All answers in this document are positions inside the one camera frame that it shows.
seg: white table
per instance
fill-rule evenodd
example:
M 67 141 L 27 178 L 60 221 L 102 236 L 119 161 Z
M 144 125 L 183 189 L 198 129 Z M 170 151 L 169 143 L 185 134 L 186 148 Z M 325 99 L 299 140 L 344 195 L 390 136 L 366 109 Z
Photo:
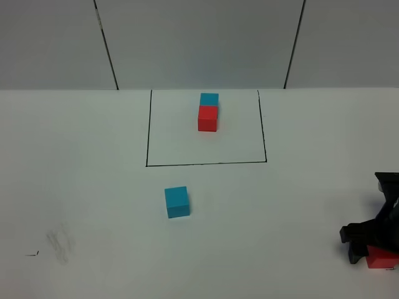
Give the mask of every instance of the white table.
M 1 297 L 396 298 L 339 230 L 399 169 L 399 90 L 259 93 L 267 163 L 146 168 L 150 91 L 0 92 Z

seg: gray wall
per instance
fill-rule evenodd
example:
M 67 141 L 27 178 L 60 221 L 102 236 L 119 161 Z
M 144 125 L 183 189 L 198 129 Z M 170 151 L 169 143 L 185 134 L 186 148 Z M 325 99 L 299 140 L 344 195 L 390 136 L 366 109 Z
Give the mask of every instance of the gray wall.
M 97 0 L 120 88 L 282 88 L 302 0 Z
M 293 87 L 399 87 L 397 0 L 308 0 Z
M 1 89 L 115 89 L 92 0 L 4 0 Z

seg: red block in gripper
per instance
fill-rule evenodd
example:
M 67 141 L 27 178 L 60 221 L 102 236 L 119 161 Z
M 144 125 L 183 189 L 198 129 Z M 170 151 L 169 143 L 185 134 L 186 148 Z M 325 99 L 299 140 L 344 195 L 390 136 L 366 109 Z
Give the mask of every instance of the red block in gripper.
M 399 265 L 399 254 L 393 254 L 374 246 L 367 246 L 367 249 L 366 261 L 369 268 L 391 269 Z
M 218 107 L 199 106 L 198 131 L 216 132 L 218 129 Z

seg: blue cube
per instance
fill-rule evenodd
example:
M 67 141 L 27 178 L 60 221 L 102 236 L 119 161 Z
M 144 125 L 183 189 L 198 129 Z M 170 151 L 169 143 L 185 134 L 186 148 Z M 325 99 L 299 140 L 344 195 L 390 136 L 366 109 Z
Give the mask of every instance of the blue cube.
M 189 216 L 190 203 L 188 202 L 187 187 L 165 189 L 165 198 L 168 218 Z
M 202 93 L 199 101 L 200 106 L 218 106 L 219 94 L 218 93 Z

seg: black line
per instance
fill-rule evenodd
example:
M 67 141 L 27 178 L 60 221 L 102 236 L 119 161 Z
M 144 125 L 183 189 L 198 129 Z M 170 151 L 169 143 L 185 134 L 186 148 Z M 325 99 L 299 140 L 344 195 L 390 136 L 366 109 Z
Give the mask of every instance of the black line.
M 266 161 L 218 162 L 218 163 L 193 163 L 193 164 L 164 164 L 164 165 L 147 165 L 146 167 L 194 166 L 194 165 L 227 165 L 227 164 L 254 164 L 254 163 L 266 163 Z
M 150 149 L 151 103 L 152 103 L 152 89 L 150 94 L 150 116 L 148 117 L 147 158 L 145 160 L 145 167 L 148 166 L 148 150 Z
M 295 35 L 294 46 L 292 47 L 291 58 L 290 58 L 290 60 L 289 60 L 289 65 L 288 65 L 288 71 L 287 71 L 286 81 L 284 82 L 284 89 L 287 89 L 288 76 L 289 76 L 289 72 L 291 71 L 292 58 L 294 57 L 295 48 L 296 48 L 296 46 L 297 46 L 297 40 L 298 40 L 298 35 L 299 35 L 299 29 L 300 29 L 300 25 L 302 24 L 302 16 L 304 15 L 305 4 L 306 4 L 306 0 L 304 0 L 304 2 L 302 3 L 302 10 L 300 11 L 300 17 L 299 17 L 299 22 L 298 22 L 297 34 Z
M 263 137 L 263 150 L 264 150 L 264 161 L 267 162 L 266 156 L 266 144 L 264 142 L 264 131 L 263 131 L 263 120 L 262 120 L 262 108 L 261 108 L 261 96 L 259 91 L 257 91 L 257 99 L 259 100 L 259 113 L 261 114 L 261 127 L 262 127 L 262 137 Z
M 112 60 L 111 60 L 110 51 L 108 49 L 107 40 L 105 39 L 104 29 L 103 29 L 102 23 L 101 23 L 100 12 L 99 12 L 99 9 L 97 8 L 97 3 L 95 2 L 95 0 L 93 0 L 93 2 L 94 2 L 94 7 L 95 7 L 95 13 L 97 14 L 97 18 L 99 19 L 99 25 L 100 25 L 100 29 L 101 29 L 102 39 L 104 41 L 105 50 L 107 51 L 108 60 L 110 62 L 111 71 L 112 71 L 112 75 L 113 75 L 113 80 L 115 81 L 115 85 L 117 87 L 117 90 L 119 90 L 117 76 L 115 75 L 115 70 L 113 69 L 113 64 L 112 64 Z

